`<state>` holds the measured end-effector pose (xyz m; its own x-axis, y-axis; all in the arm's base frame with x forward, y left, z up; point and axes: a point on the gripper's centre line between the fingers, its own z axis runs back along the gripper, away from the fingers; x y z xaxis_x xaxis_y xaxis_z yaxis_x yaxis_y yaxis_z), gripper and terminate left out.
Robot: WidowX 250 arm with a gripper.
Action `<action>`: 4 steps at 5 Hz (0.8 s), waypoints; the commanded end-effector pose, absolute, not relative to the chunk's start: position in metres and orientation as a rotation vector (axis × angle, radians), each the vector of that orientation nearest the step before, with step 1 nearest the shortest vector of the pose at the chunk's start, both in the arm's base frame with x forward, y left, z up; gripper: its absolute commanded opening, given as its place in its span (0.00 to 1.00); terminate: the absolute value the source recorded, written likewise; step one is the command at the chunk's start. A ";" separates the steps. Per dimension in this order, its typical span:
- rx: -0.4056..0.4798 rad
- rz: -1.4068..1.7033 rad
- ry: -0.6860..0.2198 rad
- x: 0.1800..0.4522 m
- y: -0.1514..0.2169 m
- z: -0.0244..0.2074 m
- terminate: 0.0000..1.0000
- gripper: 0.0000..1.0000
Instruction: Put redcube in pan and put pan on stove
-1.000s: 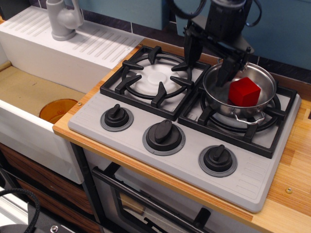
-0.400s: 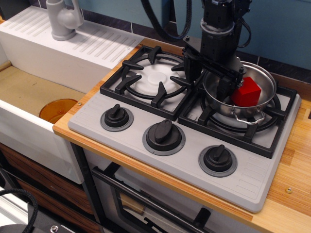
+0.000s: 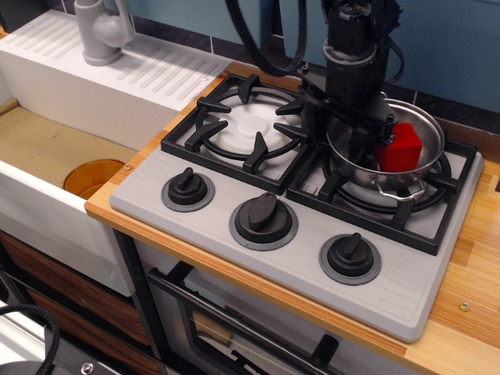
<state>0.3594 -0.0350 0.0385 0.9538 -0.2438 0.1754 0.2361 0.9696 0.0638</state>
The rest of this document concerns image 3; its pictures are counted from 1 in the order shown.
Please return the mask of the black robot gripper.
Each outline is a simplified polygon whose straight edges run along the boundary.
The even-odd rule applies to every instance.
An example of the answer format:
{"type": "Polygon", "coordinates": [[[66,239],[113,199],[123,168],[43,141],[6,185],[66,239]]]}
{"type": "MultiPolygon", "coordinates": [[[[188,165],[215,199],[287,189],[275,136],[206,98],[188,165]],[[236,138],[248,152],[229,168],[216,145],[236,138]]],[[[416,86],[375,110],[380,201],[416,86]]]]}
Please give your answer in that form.
{"type": "Polygon", "coordinates": [[[380,170],[377,145],[387,146],[393,138],[395,115],[383,103],[381,86],[387,71],[389,45],[370,45],[361,55],[349,55],[323,47],[327,66],[298,68],[304,100],[302,119],[312,143],[327,139],[327,125],[337,119],[352,129],[349,161],[380,170]]]}

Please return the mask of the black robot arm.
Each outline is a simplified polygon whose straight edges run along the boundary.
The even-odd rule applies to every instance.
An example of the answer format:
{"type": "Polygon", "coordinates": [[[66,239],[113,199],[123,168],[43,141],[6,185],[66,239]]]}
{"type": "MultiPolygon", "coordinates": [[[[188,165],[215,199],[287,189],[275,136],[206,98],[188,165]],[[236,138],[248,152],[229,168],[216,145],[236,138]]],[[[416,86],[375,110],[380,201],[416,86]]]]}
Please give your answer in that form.
{"type": "Polygon", "coordinates": [[[377,147],[389,146],[398,122],[381,87],[389,52],[399,50],[390,33],[402,9],[395,1],[324,1],[322,9],[326,66],[299,72],[305,113],[319,136],[325,136],[328,120],[350,126],[348,160],[374,166],[377,147]]]}

